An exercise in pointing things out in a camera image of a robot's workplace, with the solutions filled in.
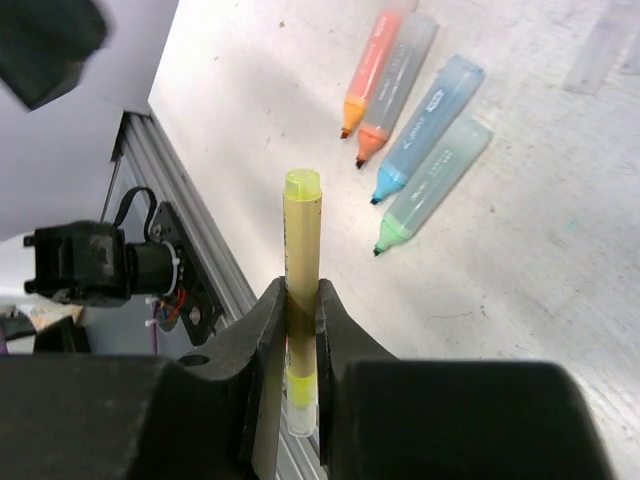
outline green highlighter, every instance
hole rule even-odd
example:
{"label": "green highlighter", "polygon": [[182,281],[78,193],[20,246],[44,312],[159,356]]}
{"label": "green highlighter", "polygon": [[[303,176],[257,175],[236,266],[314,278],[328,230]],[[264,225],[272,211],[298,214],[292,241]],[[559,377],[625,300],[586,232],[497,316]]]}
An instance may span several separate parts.
{"label": "green highlighter", "polygon": [[454,121],[385,212],[373,254],[411,239],[491,142],[491,131],[468,115]]}

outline screw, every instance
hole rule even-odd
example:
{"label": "screw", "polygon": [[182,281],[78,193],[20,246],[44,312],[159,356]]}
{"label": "screw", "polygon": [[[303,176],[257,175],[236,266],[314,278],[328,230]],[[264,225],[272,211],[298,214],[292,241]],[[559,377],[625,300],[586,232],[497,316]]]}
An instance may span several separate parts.
{"label": "screw", "polygon": [[200,310],[198,309],[198,307],[193,307],[191,309],[191,312],[189,312],[189,320],[191,320],[191,323],[193,323],[194,325],[197,325],[200,323]]}

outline orange highlighter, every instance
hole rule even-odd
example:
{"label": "orange highlighter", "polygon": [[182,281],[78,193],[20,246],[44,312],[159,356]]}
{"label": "orange highlighter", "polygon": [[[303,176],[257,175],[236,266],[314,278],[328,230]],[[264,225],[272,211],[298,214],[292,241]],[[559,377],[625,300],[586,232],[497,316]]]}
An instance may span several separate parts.
{"label": "orange highlighter", "polygon": [[411,13],[405,19],[360,125],[356,167],[389,140],[437,32],[438,24],[427,15]]}
{"label": "orange highlighter", "polygon": [[341,138],[351,135],[364,117],[400,26],[417,4],[418,0],[387,0],[380,10],[344,100]]}

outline black bracket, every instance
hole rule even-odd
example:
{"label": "black bracket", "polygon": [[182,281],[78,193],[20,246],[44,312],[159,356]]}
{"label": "black bracket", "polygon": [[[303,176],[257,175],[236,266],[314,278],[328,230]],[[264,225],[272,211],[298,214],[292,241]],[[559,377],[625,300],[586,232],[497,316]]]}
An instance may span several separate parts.
{"label": "black bracket", "polygon": [[[170,203],[160,203],[151,223],[150,233],[155,240],[173,245],[180,258],[177,285],[187,292],[187,296],[178,315],[191,343],[195,346],[202,345],[212,333],[216,333],[216,323],[223,313],[222,304]],[[159,323],[160,328],[165,331],[172,330],[175,325],[176,322]]]}

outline metal rail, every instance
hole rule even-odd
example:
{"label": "metal rail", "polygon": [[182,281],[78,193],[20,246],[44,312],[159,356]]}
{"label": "metal rail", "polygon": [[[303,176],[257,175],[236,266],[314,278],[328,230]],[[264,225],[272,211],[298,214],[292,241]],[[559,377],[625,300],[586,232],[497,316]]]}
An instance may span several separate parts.
{"label": "metal rail", "polygon": [[[129,114],[122,137],[122,153],[136,180],[172,203],[222,302],[228,326],[249,312],[257,297],[240,271],[208,208],[198,195],[159,122],[152,115]],[[322,480],[318,439],[291,436],[281,413],[276,477],[282,480]]]}

